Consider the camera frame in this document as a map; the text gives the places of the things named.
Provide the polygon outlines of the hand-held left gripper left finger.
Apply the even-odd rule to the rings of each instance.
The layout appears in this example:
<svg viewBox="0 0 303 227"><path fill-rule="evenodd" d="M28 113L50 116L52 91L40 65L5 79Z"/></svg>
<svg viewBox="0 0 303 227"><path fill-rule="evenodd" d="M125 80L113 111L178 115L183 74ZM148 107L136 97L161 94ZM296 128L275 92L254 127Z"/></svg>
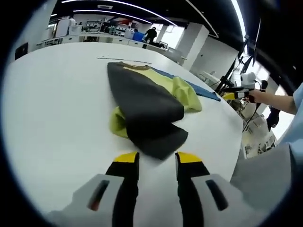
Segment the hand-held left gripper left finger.
<svg viewBox="0 0 303 227"><path fill-rule="evenodd" d="M51 211L53 227L131 227L138 196L138 152L116 157L105 174L77 189L61 211Z"/></svg>

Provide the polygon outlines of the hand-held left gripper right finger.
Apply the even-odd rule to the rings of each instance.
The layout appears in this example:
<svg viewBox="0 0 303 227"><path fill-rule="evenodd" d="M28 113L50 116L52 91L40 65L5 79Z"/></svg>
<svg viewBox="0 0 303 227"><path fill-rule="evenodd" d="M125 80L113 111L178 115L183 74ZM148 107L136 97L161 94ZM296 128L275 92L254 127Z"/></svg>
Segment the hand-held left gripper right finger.
<svg viewBox="0 0 303 227"><path fill-rule="evenodd" d="M176 152L178 197L185 227L258 227L265 214L244 201L240 190L209 173L198 156Z"/></svg>

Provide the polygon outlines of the person's right hand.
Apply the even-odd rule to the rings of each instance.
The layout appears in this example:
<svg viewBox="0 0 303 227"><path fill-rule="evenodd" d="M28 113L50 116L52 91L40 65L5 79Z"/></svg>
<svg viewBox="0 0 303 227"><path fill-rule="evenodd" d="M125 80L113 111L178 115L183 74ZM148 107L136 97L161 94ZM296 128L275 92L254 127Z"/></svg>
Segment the person's right hand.
<svg viewBox="0 0 303 227"><path fill-rule="evenodd" d="M260 90L250 90L248 101L251 103L262 103L263 92Z"/></svg>

